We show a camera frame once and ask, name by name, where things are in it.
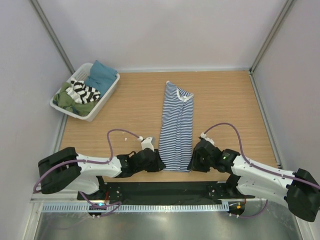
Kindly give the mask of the black white striped garment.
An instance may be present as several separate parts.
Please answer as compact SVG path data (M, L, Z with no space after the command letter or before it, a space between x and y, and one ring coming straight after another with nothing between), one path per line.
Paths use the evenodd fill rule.
M82 80L72 77L70 85L65 91L78 104L87 104L100 99L101 93L94 87L85 85Z

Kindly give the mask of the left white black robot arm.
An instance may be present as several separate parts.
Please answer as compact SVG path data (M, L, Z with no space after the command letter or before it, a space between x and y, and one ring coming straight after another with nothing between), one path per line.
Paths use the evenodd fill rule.
M153 173L165 167L157 149L145 148L109 159L86 156L67 147L38 162L39 180L33 192L49 195L71 190L101 200L106 194L102 177L129 178L141 171Z

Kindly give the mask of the blue white striped tank top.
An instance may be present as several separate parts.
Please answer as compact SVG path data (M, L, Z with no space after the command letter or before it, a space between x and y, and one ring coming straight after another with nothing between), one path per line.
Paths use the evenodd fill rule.
M165 84L158 151L165 171L188 172L193 154L194 94Z

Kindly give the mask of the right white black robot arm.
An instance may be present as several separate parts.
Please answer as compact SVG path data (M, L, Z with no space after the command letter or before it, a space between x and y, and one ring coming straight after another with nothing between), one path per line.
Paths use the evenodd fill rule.
M297 171L267 166L241 153L214 146L200 139L193 149L188 170L208 172L211 168L228 173L225 192L231 198L254 196L282 205L296 217L314 222L320 210L320 185L302 168Z

